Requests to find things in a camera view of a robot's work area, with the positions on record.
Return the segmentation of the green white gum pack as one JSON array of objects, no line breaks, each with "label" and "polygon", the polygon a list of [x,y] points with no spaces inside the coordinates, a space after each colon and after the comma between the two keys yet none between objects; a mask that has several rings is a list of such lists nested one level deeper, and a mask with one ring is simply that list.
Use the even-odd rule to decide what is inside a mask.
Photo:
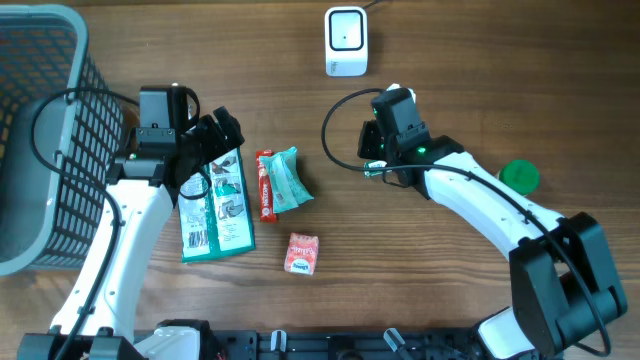
[{"label": "green white gum pack", "polygon": [[366,171],[364,172],[365,178],[372,178],[383,174],[382,168],[385,168],[387,163],[383,160],[372,160],[364,164]]}]

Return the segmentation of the red chocolate bar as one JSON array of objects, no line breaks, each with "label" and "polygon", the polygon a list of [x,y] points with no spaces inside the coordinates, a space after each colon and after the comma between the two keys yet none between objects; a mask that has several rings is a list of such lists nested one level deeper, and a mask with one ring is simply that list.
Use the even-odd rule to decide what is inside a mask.
[{"label": "red chocolate bar", "polygon": [[276,223],[277,215],[274,212],[274,200],[271,190],[271,182],[266,165],[261,160],[262,157],[270,157],[273,151],[270,149],[256,152],[256,167],[258,173],[260,221],[265,223]]}]

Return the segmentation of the large green white packet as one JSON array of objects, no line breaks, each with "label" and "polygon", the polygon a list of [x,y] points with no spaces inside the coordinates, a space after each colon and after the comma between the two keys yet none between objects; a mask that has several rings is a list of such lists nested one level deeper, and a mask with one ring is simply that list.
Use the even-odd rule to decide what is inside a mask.
[{"label": "large green white packet", "polygon": [[256,248],[241,153],[227,152],[182,186],[182,261],[219,260]]}]

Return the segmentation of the light teal sachet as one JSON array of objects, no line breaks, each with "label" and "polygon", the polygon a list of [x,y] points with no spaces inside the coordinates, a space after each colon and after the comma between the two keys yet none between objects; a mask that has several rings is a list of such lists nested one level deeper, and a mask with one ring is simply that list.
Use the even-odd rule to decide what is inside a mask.
[{"label": "light teal sachet", "polygon": [[298,149],[291,147],[271,156],[260,156],[271,183],[276,214],[298,208],[314,197],[302,184],[297,172]]}]

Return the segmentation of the pink tissue pack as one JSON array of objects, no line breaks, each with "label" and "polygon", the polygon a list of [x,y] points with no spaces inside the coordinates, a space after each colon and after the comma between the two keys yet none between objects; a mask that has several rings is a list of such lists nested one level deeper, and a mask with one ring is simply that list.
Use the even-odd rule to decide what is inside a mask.
[{"label": "pink tissue pack", "polygon": [[319,238],[292,233],[286,252],[284,270],[288,273],[311,276],[315,272]]}]

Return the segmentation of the green lid jar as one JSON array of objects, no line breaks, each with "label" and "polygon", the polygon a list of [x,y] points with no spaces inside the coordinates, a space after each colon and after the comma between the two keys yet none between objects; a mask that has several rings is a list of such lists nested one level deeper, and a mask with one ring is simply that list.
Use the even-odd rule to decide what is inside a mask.
[{"label": "green lid jar", "polygon": [[506,164],[497,173],[497,178],[523,196],[527,196],[537,190],[541,179],[538,168],[524,159],[516,159]]}]

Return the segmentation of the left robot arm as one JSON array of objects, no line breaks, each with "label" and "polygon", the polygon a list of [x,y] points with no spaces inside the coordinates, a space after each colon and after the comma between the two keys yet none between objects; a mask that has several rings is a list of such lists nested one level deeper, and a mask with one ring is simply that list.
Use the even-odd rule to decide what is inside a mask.
[{"label": "left robot arm", "polygon": [[152,250],[181,198],[181,187],[204,166],[244,142],[225,107],[210,115],[188,110],[197,96],[184,86],[145,86],[141,114],[105,182],[50,163],[29,135],[35,158],[106,203],[71,294],[46,333],[24,335],[20,359],[218,359],[220,344],[206,320],[166,320],[141,341],[135,312]]}]

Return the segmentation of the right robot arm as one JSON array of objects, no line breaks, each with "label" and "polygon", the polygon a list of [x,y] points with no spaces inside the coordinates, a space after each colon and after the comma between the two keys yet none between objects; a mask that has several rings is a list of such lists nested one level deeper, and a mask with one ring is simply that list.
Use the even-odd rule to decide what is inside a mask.
[{"label": "right robot arm", "polygon": [[480,355],[560,354],[620,318],[628,302],[600,224],[541,207],[481,168],[447,136],[433,138],[411,90],[379,90],[359,155],[384,160],[403,187],[445,206],[507,259],[512,304],[476,329]]}]

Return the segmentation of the white barcode scanner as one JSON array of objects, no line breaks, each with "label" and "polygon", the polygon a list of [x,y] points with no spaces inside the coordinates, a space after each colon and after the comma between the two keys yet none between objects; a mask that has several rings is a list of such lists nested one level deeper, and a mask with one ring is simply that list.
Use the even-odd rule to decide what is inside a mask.
[{"label": "white barcode scanner", "polygon": [[330,77],[357,77],[368,68],[368,17],[360,6],[336,6],[324,16],[325,70]]}]

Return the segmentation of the grey plastic mesh basket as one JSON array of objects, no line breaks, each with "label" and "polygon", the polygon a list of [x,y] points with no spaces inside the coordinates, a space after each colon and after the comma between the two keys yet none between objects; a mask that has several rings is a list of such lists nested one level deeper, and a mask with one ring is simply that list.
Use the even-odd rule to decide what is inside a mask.
[{"label": "grey plastic mesh basket", "polygon": [[82,266],[103,207],[37,161],[105,182],[124,117],[89,53],[84,19],[62,5],[1,8],[1,273]]}]

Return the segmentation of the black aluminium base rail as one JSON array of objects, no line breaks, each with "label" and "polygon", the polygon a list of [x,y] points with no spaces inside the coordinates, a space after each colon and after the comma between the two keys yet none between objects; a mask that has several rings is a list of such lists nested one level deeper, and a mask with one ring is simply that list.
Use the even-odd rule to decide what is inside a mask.
[{"label": "black aluminium base rail", "polygon": [[212,331],[204,359],[342,360],[342,359],[480,359],[480,346],[463,328],[400,332],[304,333],[275,330]]}]

